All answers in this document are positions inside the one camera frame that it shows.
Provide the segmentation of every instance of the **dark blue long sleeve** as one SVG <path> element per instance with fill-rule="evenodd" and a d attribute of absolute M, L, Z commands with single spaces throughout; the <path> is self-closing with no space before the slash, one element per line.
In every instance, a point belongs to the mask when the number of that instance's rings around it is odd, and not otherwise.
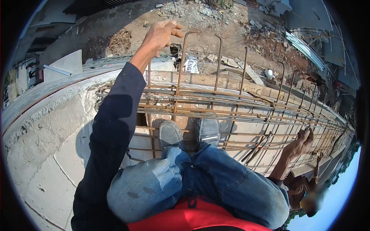
<path fill-rule="evenodd" d="M 118 75 L 92 125 L 91 155 L 78 184 L 73 230 L 128 230 L 110 211 L 107 191 L 135 132 L 136 113 L 146 82 L 131 63 Z"/>

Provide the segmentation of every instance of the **blue jeans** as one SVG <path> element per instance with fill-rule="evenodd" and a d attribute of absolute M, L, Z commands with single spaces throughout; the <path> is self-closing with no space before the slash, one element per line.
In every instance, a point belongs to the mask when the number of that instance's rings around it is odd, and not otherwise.
<path fill-rule="evenodd" d="M 234 217 L 279 228 L 288 218 L 287 192 L 224 150 L 205 146 L 192 157 L 178 147 L 161 159 L 121 169 L 107 193 L 109 208 L 126 223 L 172 208 L 183 197 L 203 195 Z"/>

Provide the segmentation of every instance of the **shoe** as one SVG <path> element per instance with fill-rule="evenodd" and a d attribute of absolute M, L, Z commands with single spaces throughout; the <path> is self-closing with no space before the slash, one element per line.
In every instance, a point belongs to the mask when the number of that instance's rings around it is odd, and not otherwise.
<path fill-rule="evenodd" d="M 159 146 L 165 149 L 168 146 L 179 147 L 184 151 L 184 138 L 181 129 L 172 120 L 165 120 L 159 126 Z"/>
<path fill-rule="evenodd" d="M 220 128 L 216 119 L 198 120 L 198 138 L 197 142 L 201 148 L 206 145 L 218 146 L 221 139 Z"/>

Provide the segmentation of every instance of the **pliers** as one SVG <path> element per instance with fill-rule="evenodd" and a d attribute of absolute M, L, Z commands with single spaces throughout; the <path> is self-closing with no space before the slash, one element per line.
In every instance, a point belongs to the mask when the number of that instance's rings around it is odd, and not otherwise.
<path fill-rule="evenodd" d="M 242 162 L 248 159 L 249 156 L 251 158 L 245 162 L 245 165 L 249 164 L 260 152 L 262 152 L 263 147 L 269 142 L 269 138 L 273 136 L 273 133 L 270 133 L 267 136 L 264 136 L 261 141 L 254 147 L 249 153 L 242 159 Z"/>

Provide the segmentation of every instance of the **knee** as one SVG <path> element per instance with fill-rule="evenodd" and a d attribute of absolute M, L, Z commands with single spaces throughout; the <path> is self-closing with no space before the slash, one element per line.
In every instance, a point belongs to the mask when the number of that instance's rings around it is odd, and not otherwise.
<path fill-rule="evenodd" d="M 266 214 L 266 227 L 269 229 L 277 229 L 281 227 L 289 216 L 289 201 L 283 189 L 276 189 L 266 198 L 266 202 L 270 204 L 269 211 Z"/>

